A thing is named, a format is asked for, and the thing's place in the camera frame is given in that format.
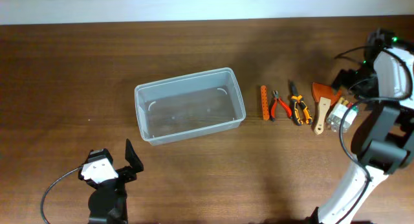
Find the clear plastic container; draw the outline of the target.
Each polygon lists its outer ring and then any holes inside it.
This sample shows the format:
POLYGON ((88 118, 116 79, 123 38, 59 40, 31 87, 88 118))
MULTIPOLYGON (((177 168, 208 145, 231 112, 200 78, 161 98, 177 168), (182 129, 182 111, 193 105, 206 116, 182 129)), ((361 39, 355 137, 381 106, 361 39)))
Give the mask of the clear plastic container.
POLYGON ((229 67, 141 84, 134 95, 140 135, 152 146, 238 128, 246 118, 229 67))

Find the orange black long-nose pliers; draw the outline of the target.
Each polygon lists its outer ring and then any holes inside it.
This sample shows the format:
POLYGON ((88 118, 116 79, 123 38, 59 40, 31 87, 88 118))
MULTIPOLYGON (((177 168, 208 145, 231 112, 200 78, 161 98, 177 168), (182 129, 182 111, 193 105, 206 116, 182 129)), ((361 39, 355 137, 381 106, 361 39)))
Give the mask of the orange black long-nose pliers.
POLYGON ((290 97, 290 109, 292 111, 292 119, 297 126, 302 126, 303 123, 311 125, 313 118, 307 104, 304 102, 304 98, 298 93, 297 87, 294 82, 289 81, 290 91, 292 96, 290 97), (303 112, 305 120, 300 117, 300 110, 303 112))

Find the orange scraper wooden handle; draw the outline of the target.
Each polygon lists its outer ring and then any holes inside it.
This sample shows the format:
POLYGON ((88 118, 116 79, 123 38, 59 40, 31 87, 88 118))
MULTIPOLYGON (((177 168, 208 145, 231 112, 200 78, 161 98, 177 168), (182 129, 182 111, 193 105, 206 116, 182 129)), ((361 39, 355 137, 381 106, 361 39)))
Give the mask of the orange scraper wooden handle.
POLYGON ((340 90, 335 91, 331 86, 314 82, 312 84, 312 95, 318 105, 314 133, 320 135, 324 131, 324 123, 328 110, 339 100, 342 92, 340 90))

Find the red handled cutting pliers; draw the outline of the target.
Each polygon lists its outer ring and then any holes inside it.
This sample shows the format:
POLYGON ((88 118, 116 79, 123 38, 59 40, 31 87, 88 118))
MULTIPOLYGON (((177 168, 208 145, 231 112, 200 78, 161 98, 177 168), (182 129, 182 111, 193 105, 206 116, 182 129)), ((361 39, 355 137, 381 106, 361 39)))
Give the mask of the red handled cutting pliers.
POLYGON ((287 118, 292 118, 292 111, 289 108, 289 106, 281 99, 279 92, 273 91, 272 96, 273 103, 269 107, 270 120, 273 122, 276 120, 276 108, 278 105, 280 105, 284 109, 287 118))

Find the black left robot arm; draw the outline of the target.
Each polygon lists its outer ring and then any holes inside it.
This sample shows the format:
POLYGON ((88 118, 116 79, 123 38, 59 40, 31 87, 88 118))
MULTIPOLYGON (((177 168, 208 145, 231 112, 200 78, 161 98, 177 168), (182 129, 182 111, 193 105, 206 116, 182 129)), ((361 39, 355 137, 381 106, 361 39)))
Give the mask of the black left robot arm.
POLYGON ((89 223, 127 224, 127 192, 125 184, 135 181, 144 165, 135 153, 131 141, 125 141, 127 166, 114 169, 109 150, 92 150, 80 167, 78 179, 94 188, 88 200, 89 223))

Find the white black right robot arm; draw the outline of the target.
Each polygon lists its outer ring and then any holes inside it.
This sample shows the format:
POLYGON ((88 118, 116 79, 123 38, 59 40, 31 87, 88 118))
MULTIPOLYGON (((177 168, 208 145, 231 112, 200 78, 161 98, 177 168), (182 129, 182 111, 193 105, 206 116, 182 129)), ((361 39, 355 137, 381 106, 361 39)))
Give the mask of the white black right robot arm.
POLYGON ((341 70, 328 88, 333 92, 344 87, 356 98, 345 108, 338 126, 350 167, 331 198, 316 207, 305 223, 353 223, 371 192, 413 162, 413 43, 379 28, 361 49, 360 68, 341 70), (343 127, 360 104, 366 104, 370 114, 346 148, 343 127))

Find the orange perforated bar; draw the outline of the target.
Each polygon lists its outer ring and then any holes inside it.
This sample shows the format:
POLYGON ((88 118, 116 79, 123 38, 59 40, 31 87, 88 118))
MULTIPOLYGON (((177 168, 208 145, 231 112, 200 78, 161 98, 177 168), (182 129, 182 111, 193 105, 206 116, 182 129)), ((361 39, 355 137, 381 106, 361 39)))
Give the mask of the orange perforated bar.
POLYGON ((261 91, 261 107, 262 107, 263 120, 269 120, 270 114, 268 110, 267 87, 265 85, 262 85, 260 87, 260 91, 261 91))

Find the clear case coloured bits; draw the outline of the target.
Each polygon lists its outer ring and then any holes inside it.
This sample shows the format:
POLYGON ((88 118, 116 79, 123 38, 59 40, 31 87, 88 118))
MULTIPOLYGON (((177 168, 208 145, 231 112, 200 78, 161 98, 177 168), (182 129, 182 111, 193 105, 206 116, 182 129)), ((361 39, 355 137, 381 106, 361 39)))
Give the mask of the clear case coloured bits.
POLYGON ((335 104, 334 108, 330 112, 329 116, 327 117, 327 127, 332 131, 337 132, 339 130, 340 123, 343 119, 345 112, 348 109, 351 109, 345 117, 345 121, 342 127, 342 132, 346 133, 359 112, 358 107, 352 107, 352 105, 352 102, 346 100, 344 97, 340 97, 337 103, 335 104))

